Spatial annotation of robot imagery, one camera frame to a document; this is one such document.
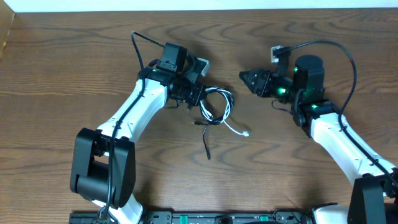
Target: green terminal block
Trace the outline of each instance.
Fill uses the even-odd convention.
[[[260,216],[260,221],[261,222],[268,221],[268,216]]]
[[[188,224],[188,215],[181,215],[180,216],[180,224]]]

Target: white wall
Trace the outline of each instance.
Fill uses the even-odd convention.
[[[398,7],[398,0],[4,0],[14,12]]]

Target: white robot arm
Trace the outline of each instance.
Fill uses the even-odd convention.
[[[134,34],[132,41],[142,66]],[[142,67],[134,91],[122,107],[96,131],[83,128],[76,137],[70,188],[102,207],[99,219],[107,217],[105,212],[119,223],[138,223],[142,205],[132,195],[135,142],[167,100],[198,106],[207,95],[206,86],[197,79],[207,74],[209,61],[196,58],[179,45],[160,46],[164,48],[162,58]],[[109,156],[109,165],[95,160],[103,155]]]
[[[296,60],[293,79],[287,78],[289,55],[292,50],[309,44],[330,44],[342,49],[354,71],[354,84],[342,109],[324,98],[323,61],[314,55]],[[239,77],[260,97],[273,97],[275,101],[291,104],[291,110],[275,108],[293,115],[295,124],[308,137],[323,146],[353,185],[349,207],[337,204],[313,208],[311,220],[303,223],[386,223],[383,196],[397,197],[397,169],[382,158],[348,124],[343,111],[351,98],[356,83],[356,66],[348,50],[328,40],[314,40],[295,47],[271,48],[271,62],[278,63],[276,72],[250,69]]]
[[[155,80],[147,79],[145,81],[145,92],[143,98],[137,101],[136,105],[128,112],[120,126],[116,138],[127,137],[132,142],[137,142],[139,136],[147,126],[149,120],[155,113],[163,108],[167,102],[167,87]],[[136,83],[134,91],[130,97],[123,103],[122,107],[104,124],[100,125],[98,129],[102,130],[102,134],[111,136],[115,122],[125,112],[129,105],[138,97],[142,89],[142,80],[139,79]],[[93,200],[93,203],[103,207],[105,202]],[[109,208],[109,212],[122,224],[137,224],[142,215],[143,207],[137,202],[132,194],[123,207],[118,209]]]

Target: cable connector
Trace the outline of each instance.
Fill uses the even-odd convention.
[[[281,45],[271,47],[271,63],[279,63],[279,57],[282,54],[288,54],[287,56],[289,56],[290,51],[290,47],[283,47]]]
[[[195,125],[206,125],[205,123],[203,123],[201,121],[194,121],[194,122],[192,122],[192,124],[195,124]]]

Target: wooden table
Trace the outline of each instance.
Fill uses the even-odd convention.
[[[191,124],[199,109],[160,110],[136,144],[138,201],[208,211],[349,204],[351,185],[328,153],[288,114],[273,110],[271,99],[251,94],[238,74],[275,69],[269,55],[275,45],[328,39],[347,46],[358,87],[345,115],[398,164],[397,15],[397,9],[18,14],[0,63],[2,222],[66,223],[72,211],[98,209],[69,189],[73,146],[82,127],[95,129],[130,95],[139,71],[132,30],[208,59],[204,81],[234,93],[230,123],[251,132],[244,138],[224,125],[210,127],[208,161],[203,126]],[[161,56],[159,47],[137,41],[146,63]],[[293,52],[291,64],[302,54],[322,57],[326,96],[342,105],[352,84],[343,52],[314,45]]]

